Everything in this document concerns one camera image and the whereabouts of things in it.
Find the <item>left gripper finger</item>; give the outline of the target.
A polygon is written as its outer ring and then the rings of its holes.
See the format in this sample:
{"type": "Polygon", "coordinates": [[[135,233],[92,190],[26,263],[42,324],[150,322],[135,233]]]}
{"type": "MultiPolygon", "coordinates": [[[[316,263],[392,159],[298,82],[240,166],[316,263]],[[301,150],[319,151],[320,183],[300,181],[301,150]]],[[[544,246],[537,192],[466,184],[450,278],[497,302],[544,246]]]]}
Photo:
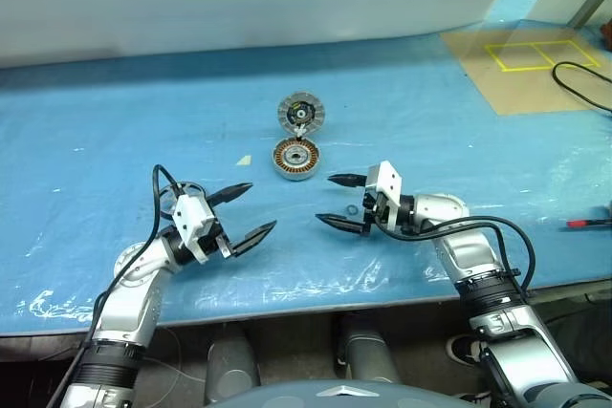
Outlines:
{"type": "Polygon", "coordinates": [[[252,188],[252,183],[237,183],[218,190],[211,195],[207,195],[206,202],[210,209],[218,204],[229,203],[252,188]]]}
{"type": "Polygon", "coordinates": [[[271,221],[249,232],[241,242],[231,245],[231,256],[239,257],[259,245],[275,226],[276,221],[271,221]]]}

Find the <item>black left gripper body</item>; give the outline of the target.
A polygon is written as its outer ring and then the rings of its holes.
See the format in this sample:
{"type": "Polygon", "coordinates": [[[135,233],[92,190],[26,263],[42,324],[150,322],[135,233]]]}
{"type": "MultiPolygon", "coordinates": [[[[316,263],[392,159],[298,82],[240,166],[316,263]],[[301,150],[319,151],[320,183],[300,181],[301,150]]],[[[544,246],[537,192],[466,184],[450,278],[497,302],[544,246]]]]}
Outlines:
{"type": "Polygon", "coordinates": [[[216,205],[229,201],[228,195],[210,195],[205,199],[205,219],[202,222],[203,227],[197,232],[197,247],[194,252],[197,261],[207,261],[216,251],[219,251],[224,258],[238,256],[237,248],[231,244],[214,211],[216,205]]]}

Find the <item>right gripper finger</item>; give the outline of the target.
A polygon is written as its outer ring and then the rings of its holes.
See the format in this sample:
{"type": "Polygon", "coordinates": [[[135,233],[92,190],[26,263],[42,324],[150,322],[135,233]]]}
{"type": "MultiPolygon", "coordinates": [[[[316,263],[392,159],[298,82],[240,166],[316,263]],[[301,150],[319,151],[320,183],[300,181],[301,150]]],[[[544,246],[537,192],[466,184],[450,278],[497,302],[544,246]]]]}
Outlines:
{"type": "Polygon", "coordinates": [[[367,177],[362,174],[340,173],[330,175],[327,180],[345,187],[366,187],[367,177]]]}
{"type": "Polygon", "coordinates": [[[316,217],[321,222],[341,231],[364,236],[370,233],[371,225],[369,223],[352,221],[346,217],[332,213],[318,213],[316,217]]]}

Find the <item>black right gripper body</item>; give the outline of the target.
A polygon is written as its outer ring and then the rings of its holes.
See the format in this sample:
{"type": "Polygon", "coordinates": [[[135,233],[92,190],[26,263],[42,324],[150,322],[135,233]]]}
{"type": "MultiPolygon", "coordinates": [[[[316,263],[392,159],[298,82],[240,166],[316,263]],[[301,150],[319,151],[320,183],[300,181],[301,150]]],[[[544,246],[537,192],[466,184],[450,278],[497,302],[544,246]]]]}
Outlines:
{"type": "Polygon", "coordinates": [[[363,206],[363,221],[362,221],[362,236],[370,234],[371,227],[381,226],[388,232],[396,230],[396,218],[391,215],[395,210],[393,203],[387,196],[374,188],[366,188],[364,191],[362,206],[363,206]]]}

